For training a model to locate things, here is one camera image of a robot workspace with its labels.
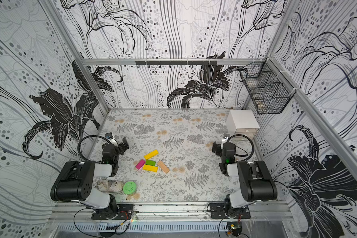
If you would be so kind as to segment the magenta block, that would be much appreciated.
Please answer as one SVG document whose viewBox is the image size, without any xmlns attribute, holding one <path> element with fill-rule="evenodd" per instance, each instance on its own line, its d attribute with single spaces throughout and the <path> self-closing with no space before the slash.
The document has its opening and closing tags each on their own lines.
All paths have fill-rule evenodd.
<svg viewBox="0 0 357 238">
<path fill-rule="evenodd" d="M 137 170 L 141 170 L 143 168 L 143 166 L 145 165 L 145 160 L 140 160 L 137 165 L 135 166 L 135 168 Z"/>
</svg>

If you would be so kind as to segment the green block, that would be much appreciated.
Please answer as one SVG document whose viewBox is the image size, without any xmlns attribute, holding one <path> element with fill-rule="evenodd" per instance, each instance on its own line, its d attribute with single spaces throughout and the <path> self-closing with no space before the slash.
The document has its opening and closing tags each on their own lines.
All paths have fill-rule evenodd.
<svg viewBox="0 0 357 238">
<path fill-rule="evenodd" d="M 156 166 L 156 162 L 155 162 L 155 161 L 152 161 L 152 160 L 146 160 L 146 161 L 145 161 L 145 164 L 146 164 L 146 165 L 149 165 L 149 166 Z"/>
</svg>

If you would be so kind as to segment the yellow block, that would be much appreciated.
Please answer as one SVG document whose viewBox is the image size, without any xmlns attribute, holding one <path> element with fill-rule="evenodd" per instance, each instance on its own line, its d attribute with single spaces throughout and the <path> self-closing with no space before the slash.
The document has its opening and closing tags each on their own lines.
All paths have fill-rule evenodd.
<svg viewBox="0 0 357 238">
<path fill-rule="evenodd" d="M 144 158 L 145 158 L 145 160 L 149 160 L 149 159 L 151 159 L 152 157 L 154 157 L 154 156 L 156 156 L 158 154 L 159 154 L 158 150 L 153 150 L 152 152 L 146 154 L 144 156 Z"/>
<path fill-rule="evenodd" d="M 147 165 L 147 164 L 144 164 L 142 168 L 145 171 L 150 171 L 150 172 L 155 172 L 155 173 L 158 171 L 157 166 L 151 166 L 151 165 Z"/>
</svg>

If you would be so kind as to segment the natural wood block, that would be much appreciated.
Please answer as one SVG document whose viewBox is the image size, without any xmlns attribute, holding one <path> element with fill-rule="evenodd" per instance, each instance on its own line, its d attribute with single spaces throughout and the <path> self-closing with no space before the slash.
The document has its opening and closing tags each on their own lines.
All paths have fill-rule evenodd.
<svg viewBox="0 0 357 238">
<path fill-rule="evenodd" d="M 170 169 L 162 161 L 158 161 L 157 165 L 166 174 L 170 171 Z"/>
</svg>

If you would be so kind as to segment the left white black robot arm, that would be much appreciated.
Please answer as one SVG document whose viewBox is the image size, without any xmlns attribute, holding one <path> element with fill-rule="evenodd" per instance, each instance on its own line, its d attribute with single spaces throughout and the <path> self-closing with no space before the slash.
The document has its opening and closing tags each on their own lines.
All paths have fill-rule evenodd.
<svg viewBox="0 0 357 238">
<path fill-rule="evenodd" d="M 81 144 L 88 138 L 101 138 L 106 141 L 102 145 L 102 160 L 87 159 L 81 150 Z M 114 219 L 120 208 L 113 195 L 100 191 L 95 182 L 103 178 L 113 178 L 119 169 L 119 157 L 130 148 L 127 138 L 118 142 L 112 133 L 105 136 L 89 135 L 83 137 L 77 150 L 83 162 L 66 162 L 51 188 L 51 199 L 61 202 L 79 202 L 93 209 L 93 220 Z"/>
</svg>

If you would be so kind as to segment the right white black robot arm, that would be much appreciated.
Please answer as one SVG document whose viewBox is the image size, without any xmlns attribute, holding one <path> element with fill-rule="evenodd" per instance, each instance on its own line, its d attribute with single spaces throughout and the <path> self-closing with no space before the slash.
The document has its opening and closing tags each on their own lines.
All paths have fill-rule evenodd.
<svg viewBox="0 0 357 238">
<path fill-rule="evenodd" d="M 263 161 L 236 161 L 237 146 L 231 142 L 212 145 L 212 152 L 220 156 L 221 173 L 227 177 L 236 177 L 240 188 L 226 195 L 224 211 L 231 214 L 237 209 L 247 207 L 256 201 L 277 199 L 278 191 L 275 182 Z"/>
</svg>

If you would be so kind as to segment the white drawer box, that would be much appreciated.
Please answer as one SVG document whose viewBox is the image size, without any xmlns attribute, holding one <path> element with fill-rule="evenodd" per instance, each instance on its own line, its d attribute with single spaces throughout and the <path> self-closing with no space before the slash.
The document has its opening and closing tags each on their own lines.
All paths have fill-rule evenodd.
<svg viewBox="0 0 357 238">
<path fill-rule="evenodd" d="M 250 139 L 253 139 L 260 129 L 252 110 L 230 110 L 226 127 L 229 135 L 243 134 Z"/>
</svg>

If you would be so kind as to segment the green round lid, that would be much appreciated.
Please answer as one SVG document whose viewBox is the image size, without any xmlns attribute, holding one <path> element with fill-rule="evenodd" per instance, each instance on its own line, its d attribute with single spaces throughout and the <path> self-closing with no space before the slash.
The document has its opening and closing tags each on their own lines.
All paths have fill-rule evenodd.
<svg viewBox="0 0 357 238">
<path fill-rule="evenodd" d="M 136 193 L 137 186 L 134 181 L 128 181 L 123 186 L 123 193 L 125 195 L 134 195 Z"/>
</svg>

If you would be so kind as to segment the small electronics board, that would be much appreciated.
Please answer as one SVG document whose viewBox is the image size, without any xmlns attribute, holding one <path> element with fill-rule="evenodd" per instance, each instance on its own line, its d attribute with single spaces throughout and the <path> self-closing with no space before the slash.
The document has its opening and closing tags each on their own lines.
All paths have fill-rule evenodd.
<svg viewBox="0 0 357 238">
<path fill-rule="evenodd" d="M 242 234 L 242 226 L 240 224 L 231 224 L 228 226 L 228 235 L 238 237 Z"/>
</svg>

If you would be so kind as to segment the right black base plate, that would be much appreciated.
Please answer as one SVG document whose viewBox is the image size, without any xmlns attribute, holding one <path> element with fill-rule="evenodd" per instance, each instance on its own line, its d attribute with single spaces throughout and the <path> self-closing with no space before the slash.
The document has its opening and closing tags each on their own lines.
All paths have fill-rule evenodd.
<svg viewBox="0 0 357 238">
<path fill-rule="evenodd" d="M 242 208 L 226 209 L 222 203 L 209 203 L 207 212 L 210 212 L 211 218 L 216 219 L 250 219 L 251 214 L 248 206 Z"/>
</svg>

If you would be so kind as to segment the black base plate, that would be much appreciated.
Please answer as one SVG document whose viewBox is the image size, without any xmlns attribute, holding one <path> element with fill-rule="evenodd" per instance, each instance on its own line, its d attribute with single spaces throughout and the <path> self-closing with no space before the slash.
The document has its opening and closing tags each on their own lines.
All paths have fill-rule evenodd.
<svg viewBox="0 0 357 238">
<path fill-rule="evenodd" d="M 207 212 L 210 212 L 211 218 L 216 219 L 250 219 L 251 214 L 248 206 L 242 208 L 226 209 L 222 203 L 209 203 Z"/>
<path fill-rule="evenodd" d="M 133 213 L 133 204 L 110 204 L 104 209 L 94 209 L 92 220 L 130 220 Z"/>
</svg>

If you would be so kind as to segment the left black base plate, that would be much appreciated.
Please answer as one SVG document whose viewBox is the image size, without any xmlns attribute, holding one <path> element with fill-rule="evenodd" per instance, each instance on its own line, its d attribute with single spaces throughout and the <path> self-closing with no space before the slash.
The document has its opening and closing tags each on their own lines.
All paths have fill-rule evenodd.
<svg viewBox="0 0 357 238">
<path fill-rule="evenodd" d="M 133 213 L 133 204 L 110 204 L 104 209 L 94 209 L 92 220 L 130 220 Z"/>
</svg>

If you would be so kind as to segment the black wall bar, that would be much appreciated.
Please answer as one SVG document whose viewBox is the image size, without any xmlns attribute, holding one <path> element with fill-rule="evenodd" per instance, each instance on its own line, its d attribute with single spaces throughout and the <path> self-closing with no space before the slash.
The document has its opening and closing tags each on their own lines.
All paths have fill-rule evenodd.
<svg viewBox="0 0 357 238">
<path fill-rule="evenodd" d="M 136 65 L 217 65 L 217 60 L 136 60 Z"/>
</svg>

